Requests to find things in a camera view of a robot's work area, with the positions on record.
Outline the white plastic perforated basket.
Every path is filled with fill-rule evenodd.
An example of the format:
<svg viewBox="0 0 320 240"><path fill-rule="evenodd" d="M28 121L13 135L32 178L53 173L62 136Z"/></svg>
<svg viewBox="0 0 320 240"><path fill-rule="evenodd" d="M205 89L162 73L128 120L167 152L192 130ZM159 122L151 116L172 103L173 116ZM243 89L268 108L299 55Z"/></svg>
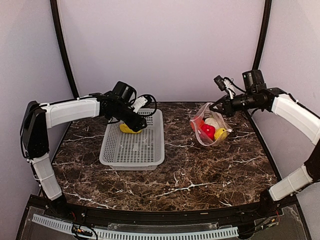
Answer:
<svg viewBox="0 0 320 240"><path fill-rule="evenodd" d="M163 113L157 109L146 118L140 133L124 133L119 123L106 127L99 161L116 171L154 171L165 160Z"/></svg>

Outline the yellow bell pepper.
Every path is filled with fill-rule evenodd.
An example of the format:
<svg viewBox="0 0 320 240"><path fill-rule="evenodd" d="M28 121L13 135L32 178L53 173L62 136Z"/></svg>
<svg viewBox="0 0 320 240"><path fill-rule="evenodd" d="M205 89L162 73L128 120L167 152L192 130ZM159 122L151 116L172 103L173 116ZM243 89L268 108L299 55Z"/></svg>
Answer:
<svg viewBox="0 0 320 240"><path fill-rule="evenodd" d="M214 139L216 141L223 141L227 138L227 136L228 136L228 131L222 127L215 131Z"/></svg>

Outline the red bell pepper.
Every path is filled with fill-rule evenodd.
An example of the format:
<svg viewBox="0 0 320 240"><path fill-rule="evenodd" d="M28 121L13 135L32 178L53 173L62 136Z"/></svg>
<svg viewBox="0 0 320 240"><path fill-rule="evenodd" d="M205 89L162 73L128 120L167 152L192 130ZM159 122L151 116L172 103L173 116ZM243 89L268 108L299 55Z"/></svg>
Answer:
<svg viewBox="0 0 320 240"><path fill-rule="evenodd" d="M201 127L201 130L209 137L209 139L211 139L212 141L215 139L214 137L214 134L216 132L216 129L211 126L211 125L207 125L207 124L204 124L202 127Z"/></svg>

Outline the white green cauliflower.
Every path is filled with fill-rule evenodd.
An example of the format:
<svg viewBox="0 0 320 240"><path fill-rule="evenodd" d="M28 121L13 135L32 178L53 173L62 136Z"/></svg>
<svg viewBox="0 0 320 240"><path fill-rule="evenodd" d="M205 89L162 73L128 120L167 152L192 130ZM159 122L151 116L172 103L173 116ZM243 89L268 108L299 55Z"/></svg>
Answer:
<svg viewBox="0 0 320 240"><path fill-rule="evenodd" d="M204 123L206 125L210 125L210 126L214 127L215 129L219 129L220 128L220 125L219 125L218 121L213 117L206 118L204 120Z"/></svg>

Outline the clear zip top bag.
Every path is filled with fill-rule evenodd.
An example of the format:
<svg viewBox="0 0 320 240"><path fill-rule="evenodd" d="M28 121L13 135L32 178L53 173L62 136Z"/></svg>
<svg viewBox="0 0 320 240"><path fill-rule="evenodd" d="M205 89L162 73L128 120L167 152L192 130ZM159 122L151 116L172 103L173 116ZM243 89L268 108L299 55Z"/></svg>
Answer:
<svg viewBox="0 0 320 240"><path fill-rule="evenodd" d="M212 105L205 103L189 121L197 141L205 147L219 145L233 131L220 113L210 109Z"/></svg>

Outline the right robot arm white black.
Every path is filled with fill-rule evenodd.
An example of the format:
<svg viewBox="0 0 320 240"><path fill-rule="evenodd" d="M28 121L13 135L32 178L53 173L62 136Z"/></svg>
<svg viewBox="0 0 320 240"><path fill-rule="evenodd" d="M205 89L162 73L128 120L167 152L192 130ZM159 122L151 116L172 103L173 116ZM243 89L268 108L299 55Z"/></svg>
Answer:
<svg viewBox="0 0 320 240"><path fill-rule="evenodd" d="M218 75L213 79L226 95L216 101L217 104L222 104L222 108L217 109L215 105L211 105L209 107L211 111L231 117L237 111L266 110L288 121L315 146L301 167L260 193L255 213L260 217L266 217L271 211L275 211L282 199L319 182L320 117L308 110L290 93L278 87L268 88L259 69L242 73L242 78L245 89L241 94L235 94L236 85L230 78Z"/></svg>

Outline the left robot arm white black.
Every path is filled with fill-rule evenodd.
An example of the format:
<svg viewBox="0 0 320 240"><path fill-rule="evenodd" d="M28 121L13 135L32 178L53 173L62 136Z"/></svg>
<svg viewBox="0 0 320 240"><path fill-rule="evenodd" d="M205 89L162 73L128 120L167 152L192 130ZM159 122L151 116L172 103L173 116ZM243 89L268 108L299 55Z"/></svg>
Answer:
<svg viewBox="0 0 320 240"><path fill-rule="evenodd" d="M60 218L67 218L71 208L58 184L50 159L48 130L60 124L94 117L124 122L138 132L147 127L147 120L138 113L151 102L147 95L137 97L136 90L117 82L106 93L91 93L75 99L53 103L28 103L20 128L20 147L23 157L31 164L35 179L49 199L48 207Z"/></svg>

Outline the orange bell pepper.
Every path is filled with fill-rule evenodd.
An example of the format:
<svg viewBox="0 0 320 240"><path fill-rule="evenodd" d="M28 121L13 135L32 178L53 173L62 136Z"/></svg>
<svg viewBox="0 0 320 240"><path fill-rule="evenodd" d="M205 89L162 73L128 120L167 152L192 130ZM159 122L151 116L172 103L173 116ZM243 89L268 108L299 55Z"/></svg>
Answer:
<svg viewBox="0 0 320 240"><path fill-rule="evenodd" d="M205 124L204 120L202 118L198 118L195 121L191 121L190 125L192 128L192 131L195 132L196 131L196 127L198 129L200 129L203 125Z"/></svg>

